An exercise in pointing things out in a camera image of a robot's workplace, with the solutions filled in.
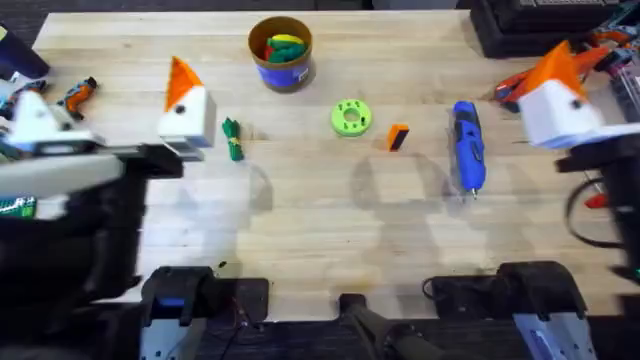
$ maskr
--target blue power tool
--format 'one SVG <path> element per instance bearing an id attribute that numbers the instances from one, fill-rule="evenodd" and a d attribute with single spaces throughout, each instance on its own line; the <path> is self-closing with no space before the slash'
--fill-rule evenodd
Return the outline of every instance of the blue power tool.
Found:
<path id="1" fill-rule="evenodd" d="M 460 183 L 476 199 L 487 175 L 480 119 L 476 107 L 468 101 L 458 101 L 453 106 L 453 114 L 456 119 L 456 157 Z"/>

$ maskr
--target black equipment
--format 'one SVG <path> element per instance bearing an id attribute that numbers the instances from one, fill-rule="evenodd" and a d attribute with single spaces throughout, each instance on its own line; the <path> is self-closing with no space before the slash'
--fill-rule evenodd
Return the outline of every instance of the black equipment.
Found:
<path id="1" fill-rule="evenodd" d="M 444 351 L 426 341 L 412 326 L 390 321 L 367 308 L 360 294 L 342 294 L 340 319 L 354 328 L 371 360 L 482 360 L 462 351 Z"/>
<path id="2" fill-rule="evenodd" d="M 251 305 L 248 319 L 266 318 L 265 279 L 220 280 L 210 268 L 161 268 L 145 284 L 142 303 L 98 303 L 140 282 L 148 180 L 181 178 L 183 164 L 164 145 L 74 149 L 77 156 L 111 151 L 123 174 L 69 194 L 57 219 L 0 217 L 1 359 L 139 359 L 142 329 L 154 320 L 177 318 L 176 329 L 184 330 L 194 318 L 235 311 L 232 301 Z"/>
<path id="3" fill-rule="evenodd" d="M 614 270 L 640 282 L 640 135 L 576 146 L 568 157 L 556 161 L 556 167 L 562 173 L 600 171 L 609 209 L 622 240 L 620 247 L 624 247 L 627 254 L 627 267 Z"/>
<path id="4" fill-rule="evenodd" d="M 440 319 L 513 319 L 535 360 L 596 359 L 584 299 L 562 265 L 505 263 L 494 276 L 428 279 Z"/>
<path id="5" fill-rule="evenodd" d="M 618 0 L 475 0 L 471 21 L 489 58 L 542 56 L 582 38 L 615 12 Z"/>

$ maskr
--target green ring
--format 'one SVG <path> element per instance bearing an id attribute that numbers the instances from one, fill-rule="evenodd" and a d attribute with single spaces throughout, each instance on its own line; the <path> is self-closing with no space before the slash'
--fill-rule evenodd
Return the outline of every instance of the green ring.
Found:
<path id="1" fill-rule="evenodd" d="M 360 121 L 348 121 L 344 114 L 349 110 L 355 110 L 360 115 Z M 331 111 L 331 126 L 342 136 L 360 136 L 369 129 L 372 122 L 371 110 L 361 100 L 344 99 Z"/>

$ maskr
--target wooden tabletop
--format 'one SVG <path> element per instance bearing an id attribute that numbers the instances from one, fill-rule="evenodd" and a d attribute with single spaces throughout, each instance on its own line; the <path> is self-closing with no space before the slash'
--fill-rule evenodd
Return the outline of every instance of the wooden tabletop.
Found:
<path id="1" fill-rule="evenodd" d="M 209 265 L 267 278 L 271 320 L 333 318 L 343 292 L 368 295 L 385 316 L 434 316 L 424 278 L 491 274 L 508 261 L 560 261 L 592 314 L 616 313 L 615 295 L 636 292 L 609 271 L 622 252 L 589 248 L 564 227 L 564 202 L 583 175 L 557 174 L 561 154 L 522 143 L 519 117 L 488 101 L 535 59 L 485 59 L 466 11 L 293 12 L 314 35 L 316 75 L 281 95 L 261 83 L 247 47 L 251 27 L 272 15 L 51 14 L 44 24 L 35 48 L 54 69 L 49 99 L 94 76 L 100 88 L 83 112 L 111 143 L 158 142 L 172 55 L 209 89 L 219 123 L 242 124 L 245 161 L 229 159 L 218 131 L 184 179 L 150 184 L 141 274 Z M 373 111 L 359 138 L 330 126 L 344 98 Z M 474 101 L 483 126 L 488 175 L 477 201 L 462 201 L 451 171 L 457 100 Z M 383 148 L 393 123 L 411 130 L 398 153 Z M 614 237 L 605 211 L 576 217 L 586 234 Z"/>

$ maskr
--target orange fin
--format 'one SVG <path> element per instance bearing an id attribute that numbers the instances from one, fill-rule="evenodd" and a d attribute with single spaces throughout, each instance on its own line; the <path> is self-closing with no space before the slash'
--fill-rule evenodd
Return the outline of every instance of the orange fin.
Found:
<path id="1" fill-rule="evenodd" d="M 569 50 L 569 42 L 563 41 L 551 50 L 527 76 L 525 93 L 535 90 L 545 81 L 556 79 L 586 100 L 587 94 L 578 78 L 577 64 Z"/>
<path id="2" fill-rule="evenodd" d="M 202 81 L 200 81 L 198 75 L 191 70 L 189 65 L 175 56 L 172 57 L 164 111 L 169 111 L 173 105 L 182 99 L 187 91 L 198 85 L 202 85 Z"/>

